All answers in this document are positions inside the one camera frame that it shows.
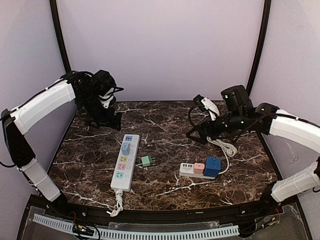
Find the green plug adapter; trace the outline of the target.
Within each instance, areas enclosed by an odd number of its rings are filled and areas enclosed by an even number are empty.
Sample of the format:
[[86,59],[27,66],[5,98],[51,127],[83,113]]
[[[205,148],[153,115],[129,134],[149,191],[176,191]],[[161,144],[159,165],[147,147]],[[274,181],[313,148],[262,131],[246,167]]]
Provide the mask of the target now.
[[141,158],[141,163],[143,167],[149,167],[153,165],[153,159],[150,155],[143,156]]

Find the blue cube socket adapter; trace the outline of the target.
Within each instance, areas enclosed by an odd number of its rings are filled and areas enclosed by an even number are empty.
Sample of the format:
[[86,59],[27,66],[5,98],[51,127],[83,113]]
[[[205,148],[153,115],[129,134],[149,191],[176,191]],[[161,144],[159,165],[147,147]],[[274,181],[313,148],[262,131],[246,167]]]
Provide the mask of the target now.
[[221,159],[216,157],[207,157],[203,175],[206,177],[216,178],[221,171]]

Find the pink plug adapter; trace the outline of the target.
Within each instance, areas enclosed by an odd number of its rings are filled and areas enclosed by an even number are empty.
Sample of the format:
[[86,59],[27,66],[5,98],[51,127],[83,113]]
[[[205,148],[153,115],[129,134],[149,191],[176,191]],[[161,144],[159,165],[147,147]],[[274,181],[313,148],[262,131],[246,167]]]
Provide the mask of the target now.
[[205,164],[204,163],[195,163],[193,165],[193,173],[197,175],[202,175],[205,170]]

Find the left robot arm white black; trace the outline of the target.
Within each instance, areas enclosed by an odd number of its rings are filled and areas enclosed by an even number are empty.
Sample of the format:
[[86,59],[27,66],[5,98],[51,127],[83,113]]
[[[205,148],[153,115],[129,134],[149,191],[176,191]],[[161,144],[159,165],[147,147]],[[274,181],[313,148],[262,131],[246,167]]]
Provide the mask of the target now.
[[38,162],[25,138],[26,133],[47,115],[70,102],[86,110],[86,125],[119,131],[122,115],[112,105],[116,102],[115,93],[123,90],[108,71],[101,69],[91,73],[73,70],[21,105],[3,110],[0,120],[5,145],[13,162],[10,167],[17,167],[51,203],[65,201],[62,191]]

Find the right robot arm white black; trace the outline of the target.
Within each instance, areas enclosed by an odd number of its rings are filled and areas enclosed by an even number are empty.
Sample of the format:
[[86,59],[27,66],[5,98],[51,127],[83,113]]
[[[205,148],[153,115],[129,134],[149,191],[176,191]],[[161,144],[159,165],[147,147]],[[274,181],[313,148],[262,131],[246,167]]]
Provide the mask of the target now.
[[[215,119],[206,117],[186,134],[189,139],[206,144],[209,140],[238,139],[244,132],[254,131],[285,138],[315,152],[320,151],[320,127],[291,115],[279,107],[261,103],[258,107],[230,110]],[[261,196],[265,202],[280,203],[320,185],[320,161],[283,180],[270,183]]]

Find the light blue plug adapter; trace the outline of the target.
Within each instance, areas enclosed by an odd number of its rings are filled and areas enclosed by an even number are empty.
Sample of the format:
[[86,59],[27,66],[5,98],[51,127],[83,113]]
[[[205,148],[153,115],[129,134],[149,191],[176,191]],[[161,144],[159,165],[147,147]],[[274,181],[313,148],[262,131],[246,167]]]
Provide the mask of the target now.
[[121,152],[124,156],[128,156],[130,154],[130,146],[131,144],[129,142],[124,142],[121,146]]

